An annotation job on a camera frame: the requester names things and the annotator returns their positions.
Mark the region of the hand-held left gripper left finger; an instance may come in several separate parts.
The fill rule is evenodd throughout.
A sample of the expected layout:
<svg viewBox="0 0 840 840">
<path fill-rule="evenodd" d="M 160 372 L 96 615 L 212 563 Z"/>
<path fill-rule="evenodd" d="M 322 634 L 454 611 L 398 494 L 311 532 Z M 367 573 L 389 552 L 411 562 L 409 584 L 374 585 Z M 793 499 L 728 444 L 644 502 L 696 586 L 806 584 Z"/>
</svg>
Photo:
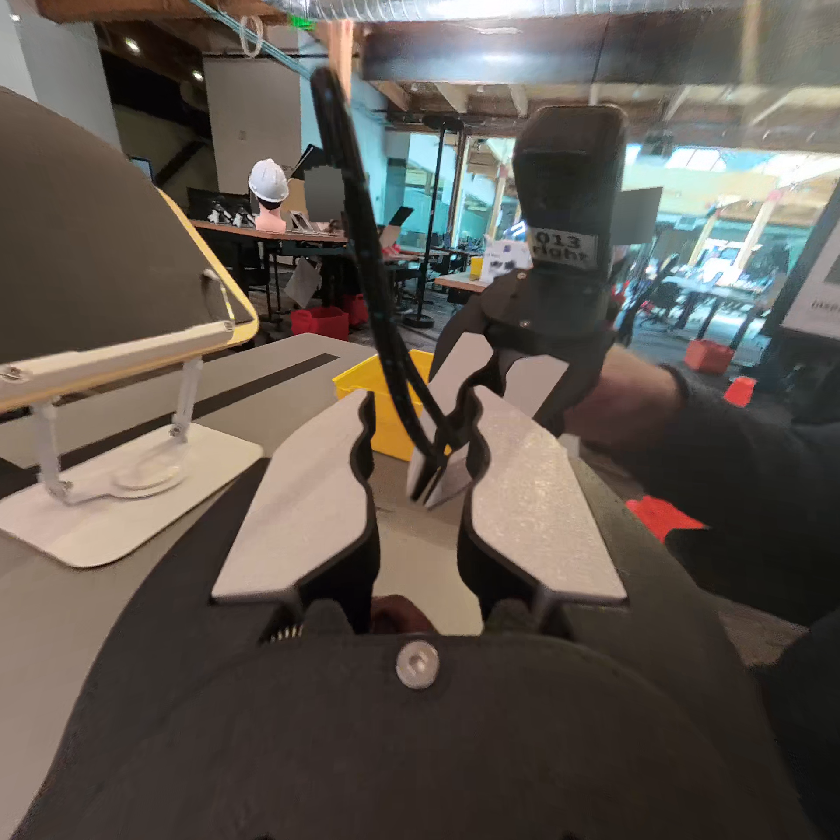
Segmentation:
<svg viewBox="0 0 840 840">
<path fill-rule="evenodd" d="M 275 451 L 213 586 L 220 603 L 318 600 L 370 617 L 380 540 L 369 480 L 375 396 L 354 391 Z"/>
</svg>

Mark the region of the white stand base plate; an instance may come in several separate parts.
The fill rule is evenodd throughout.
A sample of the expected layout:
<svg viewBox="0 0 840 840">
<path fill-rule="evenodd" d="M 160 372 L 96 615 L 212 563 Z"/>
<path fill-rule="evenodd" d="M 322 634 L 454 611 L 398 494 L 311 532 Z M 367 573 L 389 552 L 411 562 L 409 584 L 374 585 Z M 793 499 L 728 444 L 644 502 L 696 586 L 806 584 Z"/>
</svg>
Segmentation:
<svg viewBox="0 0 840 840">
<path fill-rule="evenodd" d="M 193 424 L 155 429 L 67 471 L 60 500 L 41 483 L 2 500 L 2 531 L 74 569 L 124 559 L 263 457 L 263 448 Z"/>
</svg>

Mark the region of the white hard hat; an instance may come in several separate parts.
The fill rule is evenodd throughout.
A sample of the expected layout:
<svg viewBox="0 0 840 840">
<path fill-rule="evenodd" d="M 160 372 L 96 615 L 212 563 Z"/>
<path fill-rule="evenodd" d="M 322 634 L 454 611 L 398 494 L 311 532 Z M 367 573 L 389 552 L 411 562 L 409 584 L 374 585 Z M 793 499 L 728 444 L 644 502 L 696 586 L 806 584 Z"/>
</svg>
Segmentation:
<svg viewBox="0 0 840 840">
<path fill-rule="evenodd" d="M 272 159 L 257 161 L 249 176 L 248 189 L 263 206 L 279 206 L 289 196 L 287 177 L 282 167 Z"/>
</svg>

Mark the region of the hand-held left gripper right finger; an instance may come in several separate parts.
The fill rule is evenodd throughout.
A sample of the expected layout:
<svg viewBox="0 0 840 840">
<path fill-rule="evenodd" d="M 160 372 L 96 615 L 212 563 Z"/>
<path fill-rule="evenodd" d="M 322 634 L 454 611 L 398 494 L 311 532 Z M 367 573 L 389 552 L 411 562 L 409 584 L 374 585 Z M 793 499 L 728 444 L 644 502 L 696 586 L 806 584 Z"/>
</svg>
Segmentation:
<svg viewBox="0 0 840 840">
<path fill-rule="evenodd" d="M 559 440 L 486 386 L 466 406 L 457 560 L 482 619 L 508 600 L 539 624 L 559 604 L 623 605 L 624 583 Z"/>
</svg>

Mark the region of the person's right hand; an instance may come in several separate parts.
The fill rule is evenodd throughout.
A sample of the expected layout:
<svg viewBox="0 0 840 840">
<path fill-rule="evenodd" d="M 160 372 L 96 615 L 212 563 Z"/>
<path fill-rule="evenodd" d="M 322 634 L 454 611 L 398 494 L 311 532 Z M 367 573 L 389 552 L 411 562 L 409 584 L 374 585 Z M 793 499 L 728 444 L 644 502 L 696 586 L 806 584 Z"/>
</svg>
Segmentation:
<svg viewBox="0 0 840 840">
<path fill-rule="evenodd" d="M 596 448 L 634 451 L 656 443 L 685 401 L 672 371 L 614 346 L 594 389 L 563 414 L 563 429 Z"/>
</svg>

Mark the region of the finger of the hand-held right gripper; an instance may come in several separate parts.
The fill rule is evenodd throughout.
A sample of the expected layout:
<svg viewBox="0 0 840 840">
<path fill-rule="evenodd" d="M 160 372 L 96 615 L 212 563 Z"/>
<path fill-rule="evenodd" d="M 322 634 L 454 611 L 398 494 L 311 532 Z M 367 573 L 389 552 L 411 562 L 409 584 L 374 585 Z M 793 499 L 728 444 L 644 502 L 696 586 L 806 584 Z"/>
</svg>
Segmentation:
<svg viewBox="0 0 840 840">
<path fill-rule="evenodd" d="M 464 332 L 427 386 L 453 434 L 439 430 L 426 408 L 420 416 L 427 439 L 434 446 L 443 446 L 445 463 L 436 467 L 433 459 L 415 448 L 408 466 L 407 495 L 421 501 L 425 508 L 435 508 L 456 497 L 471 481 L 467 455 L 480 407 L 476 395 L 479 386 L 497 393 L 497 353 L 485 335 Z"/>
<path fill-rule="evenodd" d="M 568 368 L 568 362 L 547 354 L 519 356 L 504 375 L 503 399 L 547 431 L 560 432 L 558 410 L 544 406 Z"/>
</svg>

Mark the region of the wooden table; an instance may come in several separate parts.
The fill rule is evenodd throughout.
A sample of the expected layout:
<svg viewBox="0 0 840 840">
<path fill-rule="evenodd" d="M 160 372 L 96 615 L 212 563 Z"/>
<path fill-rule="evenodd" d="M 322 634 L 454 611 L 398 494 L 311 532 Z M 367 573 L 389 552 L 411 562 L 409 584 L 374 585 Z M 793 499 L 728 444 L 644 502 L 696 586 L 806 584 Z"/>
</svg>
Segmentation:
<svg viewBox="0 0 840 840">
<path fill-rule="evenodd" d="M 271 298 L 273 293 L 277 298 L 280 297 L 277 258 L 298 260 L 353 257 L 347 247 L 347 240 L 336 234 L 294 231 L 279 234 L 196 219 L 191 220 L 191 223 L 210 246 L 220 246 L 225 242 L 217 256 L 221 259 L 229 254 L 230 260 L 225 267 L 246 296 L 253 287 L 265 292 L 268 312 L 265 317 L 259 317 L 259 325 L 263 330 L 276 329 L 282 321 L 282 312 L 273 309 Z"/>
</svg>

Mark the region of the yellow plastic bin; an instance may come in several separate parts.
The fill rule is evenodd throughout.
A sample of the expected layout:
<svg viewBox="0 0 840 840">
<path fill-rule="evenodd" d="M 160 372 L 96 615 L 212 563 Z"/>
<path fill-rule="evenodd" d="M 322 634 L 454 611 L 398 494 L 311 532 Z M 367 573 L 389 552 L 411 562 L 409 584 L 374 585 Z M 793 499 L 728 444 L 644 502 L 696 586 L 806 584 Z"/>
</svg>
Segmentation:
<svg viewBox="0 0 840 840">
<path fill-rule="evenodd" d="M 382 364 L 377 355 L 360 362 L 332 379 L 335 395 L 341 400 L 355 391 L 374 395 L 375 433 L 372 449 L 402 462 L 409 462 L 414 444 L 405 431 L 388 391 Z"/>
</svg>

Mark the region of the white sign board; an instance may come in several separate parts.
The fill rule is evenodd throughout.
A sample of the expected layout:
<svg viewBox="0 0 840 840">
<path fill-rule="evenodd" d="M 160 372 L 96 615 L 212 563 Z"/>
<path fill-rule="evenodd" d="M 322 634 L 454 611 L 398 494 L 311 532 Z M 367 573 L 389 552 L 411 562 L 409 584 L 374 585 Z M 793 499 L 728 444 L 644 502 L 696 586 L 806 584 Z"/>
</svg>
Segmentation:
<svg viewBox="0 0 840 840">
<path fill-rule="evenodd" d="M 773 336 L 839 341 L 839 184 L 772 310 Z"/>
</svg>

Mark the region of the grey panel with wooden rim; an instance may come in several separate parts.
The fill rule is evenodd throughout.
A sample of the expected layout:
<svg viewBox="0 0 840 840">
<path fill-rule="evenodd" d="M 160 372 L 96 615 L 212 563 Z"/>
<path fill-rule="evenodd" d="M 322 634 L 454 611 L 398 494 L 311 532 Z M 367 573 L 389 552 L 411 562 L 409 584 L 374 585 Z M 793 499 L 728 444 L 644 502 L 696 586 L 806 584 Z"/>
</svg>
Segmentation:
<svg viewBox="0 0 840 840">
<path fill-rule="evenodd" d="M 1 129 L 3 413 L 255 337 L 246 294 L 121 152 L 5 88 Z"/>
</svg>

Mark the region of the person's right forearm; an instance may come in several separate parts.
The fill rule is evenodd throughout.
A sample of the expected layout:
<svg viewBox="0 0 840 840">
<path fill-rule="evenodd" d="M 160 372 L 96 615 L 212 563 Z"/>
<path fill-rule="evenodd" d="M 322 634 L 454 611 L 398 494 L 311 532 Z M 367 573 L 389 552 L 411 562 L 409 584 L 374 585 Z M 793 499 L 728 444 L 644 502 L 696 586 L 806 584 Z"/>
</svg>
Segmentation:
<svg viewBox="0 0 840 840">
<path fill-rule="evenodd" d="M 838 634 L 838 423 L 776 423 L 664 367 L 680 398 L 616 461 L 645 494 L 704 525 L 669 539 L 708 593 Z"/>
</svg>

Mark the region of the orange cone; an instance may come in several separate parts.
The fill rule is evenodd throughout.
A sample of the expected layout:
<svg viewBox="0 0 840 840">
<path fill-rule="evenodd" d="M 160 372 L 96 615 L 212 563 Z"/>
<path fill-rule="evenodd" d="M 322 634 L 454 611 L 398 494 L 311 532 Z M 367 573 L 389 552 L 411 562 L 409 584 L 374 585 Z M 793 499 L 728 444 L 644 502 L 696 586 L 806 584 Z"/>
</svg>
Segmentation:
<svg viewBox="0 0 840 840">
<path fill-rule="evenodd" d="M 703 530 L 707 526 L 687 516 L 665 500 L 644 496 L 638 500 L 627 500 L 626 508 L 650 531 L 658 541 L 664 543 L 673 530 Z"/>
</svg>

